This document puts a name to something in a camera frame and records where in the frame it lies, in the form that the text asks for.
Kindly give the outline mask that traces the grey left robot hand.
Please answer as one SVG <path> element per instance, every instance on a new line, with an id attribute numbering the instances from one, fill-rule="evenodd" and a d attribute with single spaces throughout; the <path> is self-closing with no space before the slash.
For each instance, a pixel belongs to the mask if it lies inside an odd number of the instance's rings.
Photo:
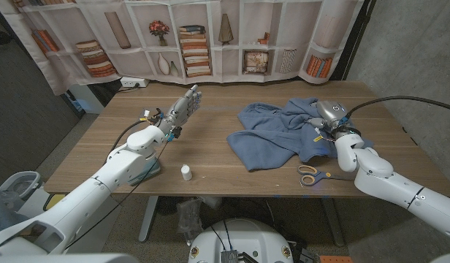
<path id="1" fill-rule="evenodd" d="M 193 113 L 200 108 L 202 92 L 197 91 L 197 89 L 198 85 L 193 85 L 168 109 L 159 124 L 160 130 L 165 135 L 169 134 L 174 128 L 185 124 Z"/>

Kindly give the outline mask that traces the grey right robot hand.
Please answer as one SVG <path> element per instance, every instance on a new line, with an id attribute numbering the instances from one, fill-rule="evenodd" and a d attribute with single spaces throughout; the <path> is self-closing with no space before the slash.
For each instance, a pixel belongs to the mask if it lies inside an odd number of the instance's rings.
<path id="1" fill-rule="evenodd" d="M 319 117 L 310 118 L 307 120 L 309 124 L 318 129 L 327 128 L 333 133 L 349 132 L 347 121 L 340 122 L 348 112 L 345 107 L 334 101 L 317 101 L 311 104 L 311 107 L 317 109 Z"/>

